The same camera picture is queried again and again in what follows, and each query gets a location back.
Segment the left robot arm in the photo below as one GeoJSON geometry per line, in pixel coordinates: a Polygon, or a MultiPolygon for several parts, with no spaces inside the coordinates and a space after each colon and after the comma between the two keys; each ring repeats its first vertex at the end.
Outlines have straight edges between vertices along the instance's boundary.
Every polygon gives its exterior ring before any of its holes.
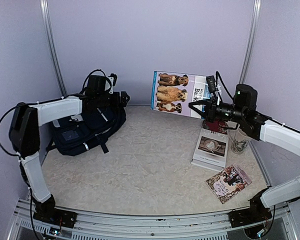
{"type": "Polygon", "coordinates": [[[113,90],[117,76],[91,75],[79,93],[37,102],[20,102],[11,109],[13,117],[8,132],[12,156],[19,160],[21,175],[30,188],[35,220],[73,228],[77,214],[56,208],[40,162],[40,127],[51,124],[52,148],[64,156],[77,156],[95,147],[104,153],[107,141],[126,121],[125,107],[130,96],[113,90]]]}

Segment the navy blue backpack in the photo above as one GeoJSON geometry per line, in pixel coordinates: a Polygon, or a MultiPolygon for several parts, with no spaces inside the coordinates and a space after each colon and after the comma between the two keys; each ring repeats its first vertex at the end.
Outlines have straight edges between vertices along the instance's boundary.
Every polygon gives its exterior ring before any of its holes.
{"type": "Polygon", "coordinates": [[[124,107],[101,107],[93,113],[81,113],[50,123],[52,139],[46,151],[57,149],[64,156],[77,156],[97,146],[106,154],[110,136],[126,121],[124,107]]]}

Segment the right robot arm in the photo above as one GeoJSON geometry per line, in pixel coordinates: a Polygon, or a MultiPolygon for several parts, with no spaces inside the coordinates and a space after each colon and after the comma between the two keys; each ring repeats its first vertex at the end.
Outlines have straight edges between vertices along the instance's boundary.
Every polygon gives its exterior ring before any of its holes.
{"type": "Polygon", "coordinates": [[[205,120],[231,121],[257,142],[254,153],[261,158],[271,186],[249,201],[249,207],[229,213],[232,227],[251,225],[271,219],[275,208],[300,199],[300,130],[257,111],[258,92],[246,84],[238,84],[232,103],[209,99],[188,104],[205,120]]]}

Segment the dog cover book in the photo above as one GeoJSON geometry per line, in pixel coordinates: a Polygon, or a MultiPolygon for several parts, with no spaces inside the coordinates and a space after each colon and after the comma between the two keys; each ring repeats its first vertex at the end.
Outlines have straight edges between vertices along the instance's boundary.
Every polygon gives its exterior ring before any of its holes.
{"type": "Polygon", "coordinates": [[[154,111],[201,119],[189,103],[208,100],[212,95],[204,75],[164,71],[153,74],[151,109],[154,111]]]}

